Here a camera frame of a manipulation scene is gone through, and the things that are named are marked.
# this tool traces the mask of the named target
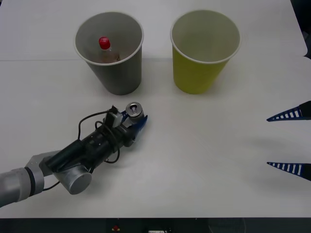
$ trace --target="wire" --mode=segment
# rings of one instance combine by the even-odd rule
[[[109,110],[106,110],[106,111],[103,111],[103,112],[94,113],[94,114],[91,114],[91,115],[89,115],[89,116],[86,116],[85,118],[83,118],[82,120],[80,120],[79,125],[78,125],[78,130],[79,130],[79,132],[78,132],[78,139],[80,139],[80,136],[81,136],[81,123],[82,123],[83,121],[85,121],[86,119],[89,119],[89,118],[91,118],[91,117],[94,117],[94,116],[98,116],[98,115],[101,115],[101,114],[109,113],[110,111],[111,111],[111,110],[109,109]]]
[[[246,233],[246,222],[245,222],[245,218],[244,217],[242,218],[242,221],[243,221],[243,225],[244,225],[244,231],[243,232]],[[211,233],[214,233],[210,226],[208,226],[208,228],[209,228]]]
[[[51,187],[44,188],[43,191],[48,191],[48,190],[54,188],[55,186],[57,186],[58,184],[59,184],[59,182],[57,182],[56,184],[53,184]]]
[[[106,110],[106,111],[103,111],[103,112],[91,114],[91,115],[89,115],[89,116],[83,118],[82,120],[80,120],[79,125],[78,125],[78,131],[79,131],[79,132],[78,132],[78,139],[80,139],[80,136],[81,136],[81,123],[82,123],[83,121],[85,121],[86,119],[89,119],[89,118],[91,118],[91,117],[98,116],[98,115],[105,114],[105,113],[109,113],[109,112],[111,112],[110,109],[109,109],[109,110]],[[111,136],[112,136],[112,138],[113,138],[113,140],[114,140],[114,143],[116,144],[116,147],[117,147],[117,150],[118,150],[117,158],[116,158],[114,161],[112,161],[112,162],[110,162],[110,161],[105,161],[106,163],[114,164],[114,163],[117,162],[117,161],[119,160],[119,158],[120,158],[120,147],[119,147],[118,141],[117,141],[115,135],[113,134],[113,132],[108,128],[108,126],[104,125],[103,122],[101,122],[101,121],[96,121],[96,122],[95,122],[95,128],[96,128],[96,129],[98,128],[98,127],[97,127],[97,124],[98,124],[98,123],[102,124],[102,125],[103,125],[103,128],[106,128],[106,129],[109,131],[109,133],[111,134]],[[94,169],[95,169],[95,164],[94,164],[94,166],[91,167],[91,169],[89,170],[89,173],[93,173],[93,171],[94,171]],[[54,188],[55,186],[57,186],[59,183],[60,183],[60,182],[57,182],[57,183],[55,183],[54,185],[52,185],[51,187],[44,188],[43,191],[48,191],[48,190]]]
[[[117,139],[116,139],[114,133],[111,131],[111,129],[109,129],[108,126],[104,125],[103,122],[101,122],[101,121],[96,121],[96,122],[95,122],[95,128],[96,128],[96,129],[98,128],[98,127],[97,127],[97,124],[98,124],[98,123],[100,123],[106,130],[109,131],[109,133],[111,134],[111,136],[112,136],[112,138],[113,138],[113,140],[114,140],[115,146],[117,147],[117,151],[118,151],[117,158],[116,158],[114,161],[105,161],[105,162],[108,163],[108,164],[114,164],[114,163],[116,163],[116,162],[119,160],[119,158],[120,158],[120,147],[119,147],[118,141],[117,141]]]

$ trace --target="small bottle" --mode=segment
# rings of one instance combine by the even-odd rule
[[[112,49],[109,39],[106,36],[99,38],[98,42],[101,47],[99,56],[102,63],[113,63],[120,60],[119,53]]]

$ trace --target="table surface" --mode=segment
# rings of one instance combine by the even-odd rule
[[[77,16],[61,17],[70,1],[48,2],[45,7],[28,2],[29,6],[4,1],[0,8],[1,22],[14,12],[23,26],[22,17],[34,12],[32,7],[45,19],[31,22],[30,31],[22,26],[13,31],[9,22],[0,26],[1,32],[27,38],[27,46],[17,43],[9,50],[15,37],[3,43],[0,33],[1,59],[15,60],[0,62],[1,172],[25,166],[34,154],[62,149],[76,139],[80,119],[112,104],[124,109],[138,101],[149,118],[137,143],[121,150],[118,163],[100,165],[85,192],[72,196],[59,185],[2,207],[0,217],[311,217],[310,182],[266,165],[311,159],[309,122],[266,122],[311,99],[310,60],[302,57],[306,47],[289,1],[208,3],[237,22],[243,42],[215,85],[202,95],[188,95],[174,85],[168,31],[177,13],[202,8],[203,1],[162,1],[157,7],[154,1],[133,1],[131,7],[115,3],[114,8],[123,11],[128,6],[127,12],[145,29],[142,83],[126,96],[107,92],[84,61],[61,60],[77,58],[73,32],[65,31],[76,24]],[[56,3],[64,7],[50,11],[57,9]],[[153,10],[139,14],[138,3]],[[92,14],[104,9],[99,7],[102,2],[82,4],[75,5],[93,9]],[[158,12],[167,22],[159,20],[161,26],[156,27]],[[47,38],[43,29],[52,19],[65,34],[49,38],[41,50],[36,43]],[[153,30],[167,32],[159,40],[162,45],[152,46]],[[38,34],[41,39],[33,41]],[[16,61],[23,59],[49,61]],[[84,122],[84,136],[98,119]],[[55,181],[47,177],[46,186]]]

